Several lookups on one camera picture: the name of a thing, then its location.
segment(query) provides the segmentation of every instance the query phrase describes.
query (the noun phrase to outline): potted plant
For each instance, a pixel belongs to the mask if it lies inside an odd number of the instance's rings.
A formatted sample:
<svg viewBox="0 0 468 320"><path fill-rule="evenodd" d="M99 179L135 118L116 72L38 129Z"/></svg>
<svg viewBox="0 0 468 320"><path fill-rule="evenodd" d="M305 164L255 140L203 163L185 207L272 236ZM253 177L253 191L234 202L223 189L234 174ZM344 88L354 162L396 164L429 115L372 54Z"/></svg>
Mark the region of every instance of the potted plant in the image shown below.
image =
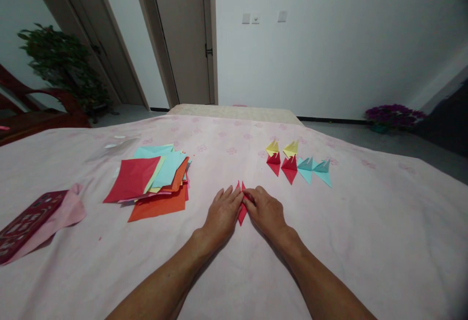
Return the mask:
<svg viewBox="0 0 468 320"><path fill-rule="evenodd" d="M34 25L39 29L18 33L26 41L20 48L33 58L29 66L53 87L72 94L94 123L97 122L96 109L107 107L112 112L109 94L98 73L89 65L90 53L78 37L56 31L51 25Z"/></svg>
<svg viewBox="0 0 468 320"><path fill-rule="evenodd" d="M381 105L366 110L364 117L372 123L370 129L378 133L386 133L390 129L410 130L417 122L424 119L422 111L411 110L404 105Z"/></svg>

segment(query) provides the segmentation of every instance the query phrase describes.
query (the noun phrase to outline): baseboard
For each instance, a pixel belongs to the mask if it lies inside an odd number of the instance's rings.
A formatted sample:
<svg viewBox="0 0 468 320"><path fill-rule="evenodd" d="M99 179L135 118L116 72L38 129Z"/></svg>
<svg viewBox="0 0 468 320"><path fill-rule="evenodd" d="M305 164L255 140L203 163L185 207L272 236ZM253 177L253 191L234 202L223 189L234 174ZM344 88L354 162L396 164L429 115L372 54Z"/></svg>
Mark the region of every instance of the baseboard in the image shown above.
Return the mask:
<svg viewBox="0 0 468 320"><path fill-rule="evenodd" d="M152 107L150 107L150 110L151 111L166 112L166 113L169 111L168 108L152 108Z"/></svg>
<svg viewBox="0 0 468 320"><path fill-rule="evenodd" d="M314 122L328 122L328 123L347 123L352 125L369 125L365 120L351 120L351 119L331 119L331 118L310 118L310 117L297 117L300 121L314 121Z"/></svg>

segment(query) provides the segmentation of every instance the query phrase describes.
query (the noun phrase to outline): light switch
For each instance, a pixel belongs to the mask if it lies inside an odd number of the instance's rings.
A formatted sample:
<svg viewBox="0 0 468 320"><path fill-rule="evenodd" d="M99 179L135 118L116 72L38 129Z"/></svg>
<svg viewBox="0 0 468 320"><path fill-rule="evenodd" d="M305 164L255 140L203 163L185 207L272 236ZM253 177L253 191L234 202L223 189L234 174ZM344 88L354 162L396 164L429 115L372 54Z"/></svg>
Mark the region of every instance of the light switch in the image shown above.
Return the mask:
<svg viewBox="0 0 468 320"><path fill-rule="evenodd" d="M281 10L278 13L278 22L286 22L287 16L288 16L288 12L286 10Z"/></svg>
<svg viewBox="0 0 468 320"><path fill-rule="evenodd" d="M253 13L252 14L252 23L254 23L254 24L260 23L260 14L259 13Z"/></svg>
<svg viewBox="0 0 468 320"><path fill-rule="evenodd" d="M244 13L242 15L242 23L243 24L250 23L250 13Z"/></svg>

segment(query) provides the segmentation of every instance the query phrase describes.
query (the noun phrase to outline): person's left hand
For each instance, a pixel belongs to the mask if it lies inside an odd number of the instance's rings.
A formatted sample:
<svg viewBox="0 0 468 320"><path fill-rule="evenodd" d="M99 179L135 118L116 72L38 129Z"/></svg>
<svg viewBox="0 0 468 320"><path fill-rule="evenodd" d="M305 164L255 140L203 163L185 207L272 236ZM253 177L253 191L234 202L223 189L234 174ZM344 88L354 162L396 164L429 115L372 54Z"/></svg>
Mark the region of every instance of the person's left hand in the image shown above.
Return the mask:
<svg viewBox="0 0 468 320"><path fill-rule="evenodd" d="M212 252L221 247L234 232L243 198L244 194L240 188L236 188L233 192L232 186L229 186L226 191L221 188L216 194L208 209L205 224L200 229Z"/></svg>

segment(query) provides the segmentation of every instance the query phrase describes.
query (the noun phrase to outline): door frame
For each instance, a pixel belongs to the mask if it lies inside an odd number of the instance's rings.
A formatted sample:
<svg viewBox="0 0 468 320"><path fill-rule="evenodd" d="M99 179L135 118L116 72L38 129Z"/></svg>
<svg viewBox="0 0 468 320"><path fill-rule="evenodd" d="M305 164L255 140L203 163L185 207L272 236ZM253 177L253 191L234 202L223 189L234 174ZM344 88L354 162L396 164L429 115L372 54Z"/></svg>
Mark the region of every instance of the door frame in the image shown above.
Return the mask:
<svg viewBox="0 0 468 320"><path fill-rule="evenodd" d="M60 27L60 29L65 33L75 34L80 39L80 41L83 44L85 44L85 46L88 48L88 50L91 50L90 51L91 52L91 58L92 59L97 59L97 62L99 64L99 68L100 68L99 74L106 78L106 83L109 85L109 88L110 88L109 93L110 93L110 96L111 96L111 100L114 102L115 105L121 104L122 102L121 102L119 96L117 95L117 93L115 91L115 87L112 84L110 78L108 77L107 72L105 71L105 69L102 66L101 62L98 60L97 56L94 54L94 52L91 49L89 37L88 37L88 35L86 33L85 28L81 24L81 22L79 20L79 17L77 16L77 14L75 12L75 9L74 9L72 3L70 2L70 0L44 0L44 2L46 4L47 8L50 10L50 12L51 12L52 16L54 17L54 19L56 20L56 22L57 22L58 26ZM135 67L134 67L134 65L132 63L132 60L130 58L130 55L128 53L127 46L125 45L125 42L123 40L122 33L120 32L120 29L119 29L118 24L117 24L117 20L116 20L116 18L114 16L114 13L113 13L112 9L111 9L109 0L103 0L103 2L104 2L104 5L106 7L107 14L108 14L108 16L109 16L109 18L111 20L111 23L112 23L112 25L114 27L115 32L116 32L116 35L117 35L117 38L118 38L117 43L120 44L120 46L121 46L121 48L123 50L126 62L128 63L128 66L130 67L132 76L133 76L133 78L135 80L137 90L140 93L140 96L141 96L141 98L143 100L143 104L144 104L145 108L149 111L150 107L148 105L148 101L146 100L145 94L143 92L140 81L138 79L138 75L137 75L137 73L135 71Z"/></svg>
<svg viewBox="0 0 468 320"><path fill-rule="evenodd" d="M174 74L172 72L169 53L167 51L157 2L156 0L139 0L139 2L145 19L146 28L148 29L148 34L150 36L151 46L156 58L159 73L161 74L161 80L164 86L164 91L166 92L169 107L173 108L180 104L180 102L177 95L176 83L174 81ZM214 104L218 105L215 0L210 0L210 12L213 45Z"/></svg>

